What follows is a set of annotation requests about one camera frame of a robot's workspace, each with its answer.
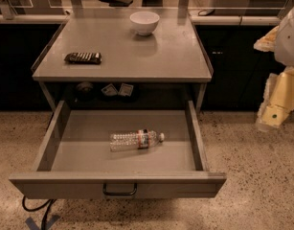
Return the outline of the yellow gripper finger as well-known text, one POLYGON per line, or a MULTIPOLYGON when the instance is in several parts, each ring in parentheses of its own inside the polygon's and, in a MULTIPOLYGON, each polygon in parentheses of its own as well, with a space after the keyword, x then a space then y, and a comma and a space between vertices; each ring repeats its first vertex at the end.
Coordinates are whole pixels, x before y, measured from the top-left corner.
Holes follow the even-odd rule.
POLYGON ((269 75, 256 126, 263 132, 279 128, 293 110, 294 67, 286 67, 279 75, 273 73, 269 75))
POLYGON ((276 26, 266 35, 258 39, 254 44, 254 48, 262 52, 273 52, 275 50, 278 29, 279 27, 276 26))

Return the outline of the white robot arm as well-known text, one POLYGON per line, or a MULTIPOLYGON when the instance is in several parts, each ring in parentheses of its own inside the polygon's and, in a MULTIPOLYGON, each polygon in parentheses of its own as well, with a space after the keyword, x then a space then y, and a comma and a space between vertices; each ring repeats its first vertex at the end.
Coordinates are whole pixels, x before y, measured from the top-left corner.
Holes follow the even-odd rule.
POLYGON ((254 48, 273 52, 275 60, 285 66, 279 75, 269 75, 257 115, 258 130, 269 131, 279 128, 294 110, 294 7, 254 48))

